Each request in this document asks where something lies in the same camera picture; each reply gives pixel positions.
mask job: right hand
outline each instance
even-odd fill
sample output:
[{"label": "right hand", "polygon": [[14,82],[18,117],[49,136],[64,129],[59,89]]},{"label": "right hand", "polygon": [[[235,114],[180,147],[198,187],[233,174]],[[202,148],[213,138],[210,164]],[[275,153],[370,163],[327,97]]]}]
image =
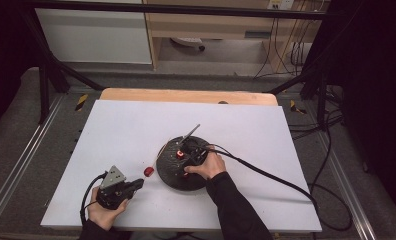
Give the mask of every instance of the right hand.
[{"label": "right hand", "polygon": [[217,174],[226,172],[226,166],[221,156],[215,152],[209,152],[202,165],[187,166],[184,170],[187,173],[198,173],[204,179],[212,179]]}]

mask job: white table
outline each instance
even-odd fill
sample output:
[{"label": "white table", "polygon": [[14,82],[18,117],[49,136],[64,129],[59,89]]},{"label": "white table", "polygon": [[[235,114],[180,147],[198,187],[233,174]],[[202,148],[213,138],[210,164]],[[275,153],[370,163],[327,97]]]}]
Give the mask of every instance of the white table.
[{"label": "white table", "polygon": [[[160,148],[198,123],[201,127],[194,136],[308,190],[281,107],[98,100],[41,225],[80,228],[82,197],[93,178],[112,165],[128,181],[143,178],[144,169],[153,163]],[[321,231],[313,205],[304,195],[235,160],[224,159],[238,189],[271,231]],[[157,172],[145,179],[114,226],[133,231],[220,229],[216,206],[205,188],[174,190]]]}]

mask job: black sleeve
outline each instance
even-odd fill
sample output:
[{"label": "black sleeve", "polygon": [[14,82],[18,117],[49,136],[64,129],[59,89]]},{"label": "black sleeve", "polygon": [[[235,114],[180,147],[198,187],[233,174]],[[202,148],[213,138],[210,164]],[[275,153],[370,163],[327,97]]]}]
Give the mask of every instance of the black sleeve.
[{"label": "black sleeve", "polygon": [[207,192],[217,205],[224,239],[273,239],[248,200],[227,172],[207,180]]},{"label": "black sleeve", "polygon": [[119,234],[113,228],[110,231],[105,231],[88,219],[82,228],[82,233],[78,240],[116,240],[118,237]]}]

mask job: handheld controller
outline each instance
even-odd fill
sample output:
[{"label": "handheld controller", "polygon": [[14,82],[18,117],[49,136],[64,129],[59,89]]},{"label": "handheld controller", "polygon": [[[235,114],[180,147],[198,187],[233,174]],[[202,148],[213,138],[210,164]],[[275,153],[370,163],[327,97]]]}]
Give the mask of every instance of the handheld controller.
[{"label": "handheld controller", "polygon": [[112,166],[99,186],[97,202],[104,208],[115,210],[124,199],[131,199],[144,184],[141,178],[133,182],[125,182],[125,180],[123,173],[116,166]]},{"label": "handheld controller", "polygon": [[179,151],[186,153],[189,158],[182,164],[180,168],[181,174],[185,175],[184,168],[187,166],[199,166],[204,163],[207,158],[208,151],[198,147],[198,143],[193,138],[186,139],[180,146]]}]

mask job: red button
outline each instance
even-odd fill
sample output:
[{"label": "red button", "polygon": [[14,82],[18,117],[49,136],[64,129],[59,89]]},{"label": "red button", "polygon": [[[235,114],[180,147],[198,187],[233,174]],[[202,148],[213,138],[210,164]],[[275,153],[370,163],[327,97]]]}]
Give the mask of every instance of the red button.
[{"label": "red button", "polygon": [[153,167],[147,167],[145,168],[144,175],[145,177],[151,177],[151,175],[154,173],[154,168]]},{"label": "red button", "polygon": [[176,152],[176,158],[177,159],[182,160],[184,156],[185,156],[185,154],[182,151],[178,150]]}]

